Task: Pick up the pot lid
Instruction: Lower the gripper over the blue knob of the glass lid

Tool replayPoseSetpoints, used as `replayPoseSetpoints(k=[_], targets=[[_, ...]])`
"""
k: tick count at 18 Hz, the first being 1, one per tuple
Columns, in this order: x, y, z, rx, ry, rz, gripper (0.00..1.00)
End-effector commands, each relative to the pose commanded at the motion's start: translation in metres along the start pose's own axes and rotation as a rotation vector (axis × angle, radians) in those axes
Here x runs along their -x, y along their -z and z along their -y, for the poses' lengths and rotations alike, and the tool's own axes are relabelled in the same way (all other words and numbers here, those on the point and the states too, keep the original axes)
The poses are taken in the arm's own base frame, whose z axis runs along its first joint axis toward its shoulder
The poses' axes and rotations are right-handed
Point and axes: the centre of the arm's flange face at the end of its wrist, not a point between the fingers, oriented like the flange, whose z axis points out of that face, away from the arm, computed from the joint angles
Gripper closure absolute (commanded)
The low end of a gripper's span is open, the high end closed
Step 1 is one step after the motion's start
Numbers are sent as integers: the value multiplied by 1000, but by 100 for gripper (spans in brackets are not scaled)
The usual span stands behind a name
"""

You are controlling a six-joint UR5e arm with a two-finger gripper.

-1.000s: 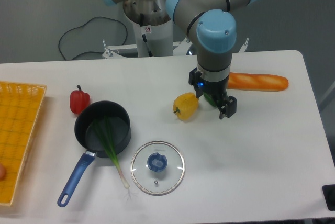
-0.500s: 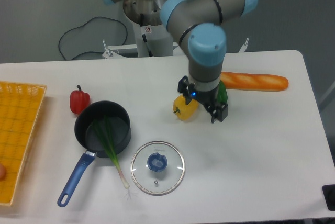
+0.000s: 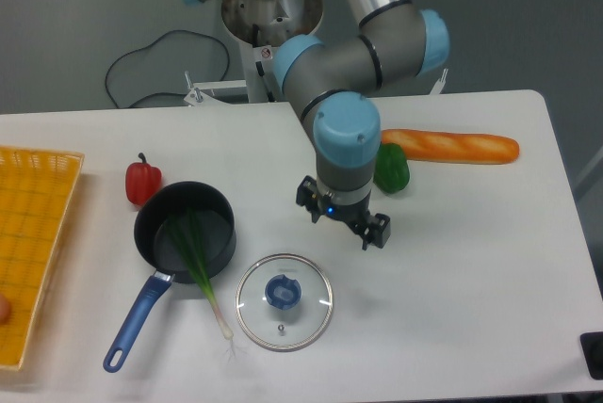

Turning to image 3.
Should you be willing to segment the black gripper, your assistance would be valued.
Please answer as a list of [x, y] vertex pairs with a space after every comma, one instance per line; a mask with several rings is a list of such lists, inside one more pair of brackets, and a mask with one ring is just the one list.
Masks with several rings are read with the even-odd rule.
[[368, 211], [371, 182], [354, 190], [336, 190], [320, 179], [305, 176], [296, 192], [296, 204], [317, 223], [320, 217], [345, 223], [362, 239], [362, 250], [369, 246], [382, 249], [391, 234], [390, 217]]

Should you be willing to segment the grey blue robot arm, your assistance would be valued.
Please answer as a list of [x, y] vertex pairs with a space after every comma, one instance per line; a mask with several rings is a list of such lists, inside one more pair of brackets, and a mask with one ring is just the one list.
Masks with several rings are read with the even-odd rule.
[[316, 36], [322, 0], [221, 1], [223, 24], [242, 47], [250, 99], [283, 97], [314, 146], [317, 173], [300, 184], [297, 204], [312, 218], [345, 223], [365, 246], [384, 246], [390, 219], [368, 209], [381, 143], [368, 94], [442, 65], [445, 22], [412, 0], [348, 0], [359, 33], [328, 46]]

